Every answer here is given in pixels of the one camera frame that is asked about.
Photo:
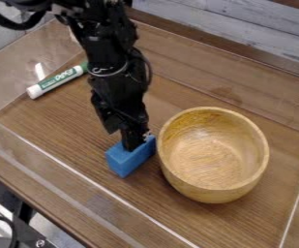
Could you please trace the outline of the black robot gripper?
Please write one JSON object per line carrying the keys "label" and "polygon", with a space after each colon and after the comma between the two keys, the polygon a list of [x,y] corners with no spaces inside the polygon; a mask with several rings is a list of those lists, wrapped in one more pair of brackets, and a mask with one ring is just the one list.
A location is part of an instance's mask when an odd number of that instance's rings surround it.
{"label": "black robot gripper", "polygon": [[90,73],[91,103],[110,134],[120,129],[122,145],[132,152],[147,140],[148,113],[143,102],[148,90],[146,69]]}

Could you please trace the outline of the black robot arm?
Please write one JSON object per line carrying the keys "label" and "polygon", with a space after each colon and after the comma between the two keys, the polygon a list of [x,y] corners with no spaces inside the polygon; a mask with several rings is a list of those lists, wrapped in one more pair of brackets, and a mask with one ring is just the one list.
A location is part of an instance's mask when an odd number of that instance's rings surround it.
{"label": "black robot arm", "polygon": [[138,27],[123,0],[0,0],[24,12],[47,12],[68,26],[87,56],[91,103],[108,133],[134,151],[146,142],[150,117],[144,95],[150,62],[138,48]]}

